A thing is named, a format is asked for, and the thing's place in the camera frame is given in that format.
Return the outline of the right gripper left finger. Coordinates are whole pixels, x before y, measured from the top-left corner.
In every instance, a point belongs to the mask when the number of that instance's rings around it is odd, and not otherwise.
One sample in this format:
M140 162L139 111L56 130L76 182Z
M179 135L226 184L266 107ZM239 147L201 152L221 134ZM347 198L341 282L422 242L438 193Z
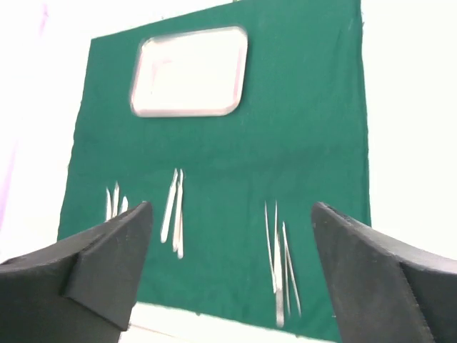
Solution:
M117 342L129 328L153 223L142 202L1 263L2 342Z

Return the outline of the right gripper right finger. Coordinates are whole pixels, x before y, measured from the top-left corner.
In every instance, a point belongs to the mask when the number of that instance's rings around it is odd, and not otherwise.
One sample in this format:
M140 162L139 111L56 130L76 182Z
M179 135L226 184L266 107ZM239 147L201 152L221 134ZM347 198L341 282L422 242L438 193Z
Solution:
M342 342L456 342L456 260L323 202L311 221Z

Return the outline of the steel surgical scissors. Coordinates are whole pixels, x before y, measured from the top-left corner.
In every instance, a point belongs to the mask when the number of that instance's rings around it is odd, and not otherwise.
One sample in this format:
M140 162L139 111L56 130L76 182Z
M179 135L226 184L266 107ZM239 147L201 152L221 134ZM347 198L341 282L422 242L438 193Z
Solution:
M106 218L105 221L107 222L112 218L112 204L111 204L111 192L109 188L106 188Z

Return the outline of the steel hemostat clamp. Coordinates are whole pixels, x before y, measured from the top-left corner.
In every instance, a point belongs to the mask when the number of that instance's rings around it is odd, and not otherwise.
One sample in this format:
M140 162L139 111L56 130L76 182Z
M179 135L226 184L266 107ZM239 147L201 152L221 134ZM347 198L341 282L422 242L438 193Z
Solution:
M112 218L116 217L118 215L118 210L119 210L119 193L120 193L120 186L119 183L116 182L114 185L114 191L112 195Z

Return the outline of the steel tweezers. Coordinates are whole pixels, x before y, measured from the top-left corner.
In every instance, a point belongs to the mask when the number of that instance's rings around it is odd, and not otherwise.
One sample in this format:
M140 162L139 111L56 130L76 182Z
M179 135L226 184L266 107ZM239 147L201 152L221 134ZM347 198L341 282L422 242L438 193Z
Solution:
M298 293L298 287L296 283L295 273L293 270L293 263L291 258L290 249L288 246L288 237L286 231L286 223L282 222L282 233L283 233L283 250L284 250L284 268L285 268L285 288L286 288L286 308L288 315L291 316L291 300L290 300L290 287L293 289L293 294L296 300L296 306L298 315L301 316L301 300Z
M283 305L283 272L281 264L281 245L278 231L278 203L275 202L274 214L274 257L273 270L275 277L275 297L276 297L276 326L284 326L284 305Z

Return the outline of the steel forceps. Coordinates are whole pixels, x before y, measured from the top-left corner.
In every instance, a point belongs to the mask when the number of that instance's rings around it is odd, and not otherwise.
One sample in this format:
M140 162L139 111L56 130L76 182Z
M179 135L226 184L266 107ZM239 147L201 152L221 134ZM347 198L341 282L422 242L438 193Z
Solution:
M273 256L271 251L271 241L270 241L270 234L269 234L269 225L268 225L268 208L267 203L264 202L264 219L265 219L265 229L266 229L266 242L267 242L267 250L268 250L268 260L269 260L269 267L271 272L271 282L272 282L272 289L273 293L276 293L276 278L274 274L274 267L273 267Z

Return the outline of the dark green surgical cloth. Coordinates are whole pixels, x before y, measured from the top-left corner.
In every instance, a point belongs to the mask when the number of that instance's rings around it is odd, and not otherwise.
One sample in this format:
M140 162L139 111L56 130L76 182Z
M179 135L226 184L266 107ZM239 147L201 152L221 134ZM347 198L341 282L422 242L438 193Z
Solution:
M129 105L137 51L162 34L239 25L249 47L243 95L223 117L140 119ZM359 1L238 1L91 42L58 237L101 223L105 189L149 201L151 245L140 302L276 326L264 202L273 250L286 223L301 316L284 330L340 341L311 224L316 202L370 220L368 129ZM184 257L161 225L184 172Z

